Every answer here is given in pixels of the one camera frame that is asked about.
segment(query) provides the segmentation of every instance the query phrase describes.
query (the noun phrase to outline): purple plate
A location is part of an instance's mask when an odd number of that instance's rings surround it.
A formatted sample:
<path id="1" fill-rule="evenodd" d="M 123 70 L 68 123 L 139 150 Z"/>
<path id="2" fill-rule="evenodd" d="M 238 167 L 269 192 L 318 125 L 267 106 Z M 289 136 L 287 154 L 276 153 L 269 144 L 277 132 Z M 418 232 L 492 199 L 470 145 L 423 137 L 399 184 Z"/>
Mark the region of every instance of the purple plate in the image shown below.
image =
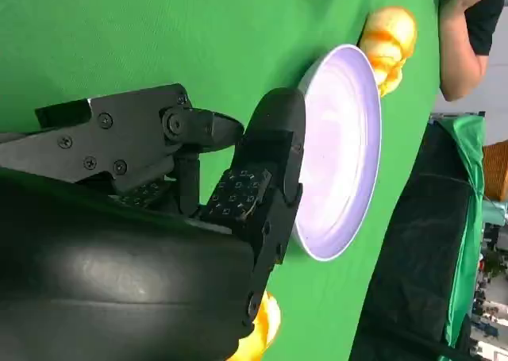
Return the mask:
<path id="1" fill-rule="evenodd" d="M 294 238 L 312 258 L 328 261 L 352 242 L 371 201 L 381 102 L 371 65 L 353 45 L 317 61 L 298 87 L 306 100 L 306 135 Z"/>

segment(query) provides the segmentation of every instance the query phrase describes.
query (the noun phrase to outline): black sleeve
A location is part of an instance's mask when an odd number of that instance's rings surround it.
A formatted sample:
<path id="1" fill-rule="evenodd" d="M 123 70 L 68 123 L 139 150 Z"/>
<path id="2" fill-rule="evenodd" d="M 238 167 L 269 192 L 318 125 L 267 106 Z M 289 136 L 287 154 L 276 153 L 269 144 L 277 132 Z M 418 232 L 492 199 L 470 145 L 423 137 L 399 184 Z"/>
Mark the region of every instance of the black sleeve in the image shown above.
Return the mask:
<path id="1" fill-rule="evenodd" d="M 466 10 L 469 42 L 477 56 L 488 56 L 492 35 L 498 24 L 505 0 L 481 0 Z"/>

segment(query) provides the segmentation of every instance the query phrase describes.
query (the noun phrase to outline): green tablecloth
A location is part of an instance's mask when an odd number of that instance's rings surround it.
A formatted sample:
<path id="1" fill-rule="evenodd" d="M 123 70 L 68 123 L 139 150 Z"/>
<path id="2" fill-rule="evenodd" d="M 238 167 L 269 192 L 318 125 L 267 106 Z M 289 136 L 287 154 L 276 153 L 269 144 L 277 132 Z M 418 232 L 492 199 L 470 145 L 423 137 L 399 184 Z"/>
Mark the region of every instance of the green tablecloth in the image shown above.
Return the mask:
<path id="1" fill-rule="evenodd" d="M 356 43 L 369 11 L 405 6 L 414 57 L 383 99 L 379 179 L 364 226 L 334 262 L 291 244 L 269 290 L 283 311 L 266 359 L 347 359 L 392 209 L 437 94 L 438 0 L 0 0 L 0 129 L 36 127 L 38 106 L 165 83 L 244 123 L 269 89 L 296 85 L 321 54 Z M 203 156 L 202 199 L 231 151 Z"/>
<path id="2" fill-rule="evenodd" d="M 471 313 L 471 292 L 475 290 L 482 245 L 482 200 L 485 189 L 482 146 L 485 139 L 485 120 L 483 117 L 463 116 L 457 119 L 444 119 L 441 125 L 457 143 L 457 150 L 474 190 L 469 199 L 468 216 L 460 243 L 445 330 L 448 343 L 455 346 L 464 317 Z"/>

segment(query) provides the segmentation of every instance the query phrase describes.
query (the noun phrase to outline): orange object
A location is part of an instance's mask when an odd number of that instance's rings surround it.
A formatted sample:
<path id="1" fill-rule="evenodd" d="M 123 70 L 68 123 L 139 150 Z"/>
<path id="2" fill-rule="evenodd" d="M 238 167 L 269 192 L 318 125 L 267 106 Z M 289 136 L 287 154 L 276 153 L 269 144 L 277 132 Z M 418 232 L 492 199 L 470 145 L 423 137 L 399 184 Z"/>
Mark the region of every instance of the orange object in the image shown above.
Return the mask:
<path id="1" fill-rule="evenodd" d="M 483 147 L 485 195 L 493 201 L 505 201 L 508 192 L 508 140 Z"/>
<path id="2" fill-rule="evenodd" d="M 372 13 L 360 38 L 374 69 L 381 97 L 395 90 L 402 81 L 402 66 L 413 55 L 418 36 L 413 14 L 400 6 L 388 6 Z"/>
<path id="3" fill-rule="evenodd" d="M 254 330 L 241 339 L 238 349 L 228 361 L 259 361 L 273 343 L 280 327 L 280 308 L 273 295 L 264 292 L 260 310 L 254 319 Z"/>

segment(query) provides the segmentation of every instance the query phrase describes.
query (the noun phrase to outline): bolt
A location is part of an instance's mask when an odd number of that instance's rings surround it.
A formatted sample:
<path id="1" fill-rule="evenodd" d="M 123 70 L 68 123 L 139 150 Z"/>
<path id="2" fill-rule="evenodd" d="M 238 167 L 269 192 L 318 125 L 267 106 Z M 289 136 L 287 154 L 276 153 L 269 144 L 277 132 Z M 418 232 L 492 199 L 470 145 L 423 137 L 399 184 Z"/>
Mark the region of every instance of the bolt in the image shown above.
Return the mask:
<path id="1" fill-rule="evenodd" d="M 175 135 L 182 133 L 183 127 L 178 115 L 171 115 L 167 120 L 167 126 Z"/>
<path id="2" fill-rule="evenodd" d="M 68 135 L 63 135 L 58 138 L 56 141 L 58 143 L 58 146 L 63 149 L 69 149 L 72 147 L 72 138 Z"/>
<path id="3" fill-rule="evenodd" d="M 251 298 L 248 301 L 247 314 L 251 320 L 254 320 L 257 315 L 257 311 L 260 308 L 261 295 L 260 294 L 251 294 Z"/>
<path id="4" fill-rule="evenodd" d="M 127 173 L 127 163 L 124 160 L 114 162 L 113 170 L 116 175 L 122 176 Z"/>
<path id="5" fill-rule="evenodd" d="M 108 113 L 100 113 L 97 122 L 101 129 L 110 129 L 113 126 L 113 118 Z"/>
<path id="6" fill-rule="evenodd" d="M 267 236 L 268 234 L 270 234 L 270 231 L 271 231 L 270 221 L 266 221 L 263 225 L 262 233 L 264 236 Z"/>
<path id="7" fill-rule="evenodd" d="M 85 160 L 83 161 L 83 166 L 91 171 L 97 167 L 97 159 L 95 159 L 93 156 L 87 156 L 85 157 Z"/>
<path id="8" fill-rule="evenodd" d="M 178 96 L 178 99 L 176 100 L 176 102 L 179 104 L 179 105 L 185 105 L 187 103 L 187 95 L 186 94 L 181 94 L 180 96 Z"/>

